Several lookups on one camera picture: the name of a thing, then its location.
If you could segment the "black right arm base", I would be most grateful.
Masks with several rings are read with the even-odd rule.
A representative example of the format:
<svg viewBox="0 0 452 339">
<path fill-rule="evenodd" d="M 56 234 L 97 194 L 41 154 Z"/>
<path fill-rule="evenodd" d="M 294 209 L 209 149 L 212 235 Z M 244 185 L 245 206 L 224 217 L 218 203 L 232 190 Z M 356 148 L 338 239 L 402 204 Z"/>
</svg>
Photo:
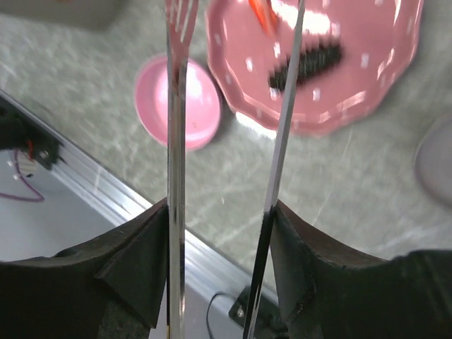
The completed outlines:
<svg viewBox="0 0 452 339">
<path fill-rule="evenodd" d="M 57 163 L 57 138 L 5 98 L 1 98 L 0 136 L 1 150 L 22 150 L 46 170 L 51 170 Z"/>
</svg>

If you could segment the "metal serving tongs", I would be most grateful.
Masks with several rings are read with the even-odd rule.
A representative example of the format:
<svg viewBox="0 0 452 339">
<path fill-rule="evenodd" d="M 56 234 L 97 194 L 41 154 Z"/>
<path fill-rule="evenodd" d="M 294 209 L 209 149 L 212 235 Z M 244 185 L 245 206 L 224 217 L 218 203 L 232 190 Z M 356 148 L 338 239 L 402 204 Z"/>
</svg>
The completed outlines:
<svg viewBox="0 0 452 339">
<path fill-rule="evenodd" d="M 189 46 L 196 24 L 197 1 L 166 1 L 167 28 L 167 205 L 169 211 L 169 268 L 167 271 L 167 337 L 184 338 L 185 322 L 185 152 L 186 70 Z M 261 300 L 270 238 L 275 219 L 290 124 L 295 102 L 299 51 L 302 45 L 304 2 L 297 22 L 276 136 L 270 178 L 263 210 L 249 301 L 243 330 L 252 338 Z"/>
</svg>

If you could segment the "dark toy sea cucumber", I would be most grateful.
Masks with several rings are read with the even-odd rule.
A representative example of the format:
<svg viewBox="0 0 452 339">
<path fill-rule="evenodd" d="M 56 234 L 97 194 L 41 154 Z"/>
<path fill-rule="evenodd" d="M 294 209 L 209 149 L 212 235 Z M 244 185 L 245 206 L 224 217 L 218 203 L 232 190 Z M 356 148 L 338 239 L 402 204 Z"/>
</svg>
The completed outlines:
<svg viewBox="0 0 452 339">
<path fill-rule="evenodd" d="M 339 42 L 320 41 L 317 46 L 303 49 L 299 54 L 297 85 L 303 85 L 312 78 L 321 75 L 338 65 L 343 57 L 343 48 Z M 290 56 L 269 73 L 269 87 L 283 92 L 288 77 Z"/>
</svg>

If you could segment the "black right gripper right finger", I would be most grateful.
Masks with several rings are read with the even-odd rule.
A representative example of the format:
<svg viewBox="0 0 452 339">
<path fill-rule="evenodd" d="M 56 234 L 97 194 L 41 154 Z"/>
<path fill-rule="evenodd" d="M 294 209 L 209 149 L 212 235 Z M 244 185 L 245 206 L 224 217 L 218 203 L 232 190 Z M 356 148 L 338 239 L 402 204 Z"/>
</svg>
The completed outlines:
<svg viewBox="0 0 452 339">
<path fill-rule="evenodd" d="M 291 338 L 450 338 L 451 252 L 389 261 L 349 247 L 276 206 L 270 242 Z"/>
</svg>

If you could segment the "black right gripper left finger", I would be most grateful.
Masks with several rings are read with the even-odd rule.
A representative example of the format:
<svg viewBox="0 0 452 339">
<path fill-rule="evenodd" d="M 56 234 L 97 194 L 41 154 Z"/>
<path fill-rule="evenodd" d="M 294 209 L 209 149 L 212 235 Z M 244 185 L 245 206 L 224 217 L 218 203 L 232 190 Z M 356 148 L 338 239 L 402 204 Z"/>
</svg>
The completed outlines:
<svg viewBox="0 0 452 339">
<path fill-rule="evenodd" d="M 168 208 L 60 251 L 1 264 L 2 338 L 147 338 L 167 278 Z"/>
</svg>

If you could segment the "orange toy shrimp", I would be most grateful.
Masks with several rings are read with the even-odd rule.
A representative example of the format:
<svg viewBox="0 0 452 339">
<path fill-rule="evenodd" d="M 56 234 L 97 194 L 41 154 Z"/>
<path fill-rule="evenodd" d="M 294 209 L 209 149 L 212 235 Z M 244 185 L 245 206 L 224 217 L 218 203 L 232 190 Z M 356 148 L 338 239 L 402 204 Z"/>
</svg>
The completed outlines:
<svg viewBox="0 0 452 339">
<path fill-rule="evenodd" d="M 248 0 L 248 3 L 256 15 L 263 30 L 274 35 L 278 25 L 278 17 L 276 16 L 270 0 Z"/>
</svg>

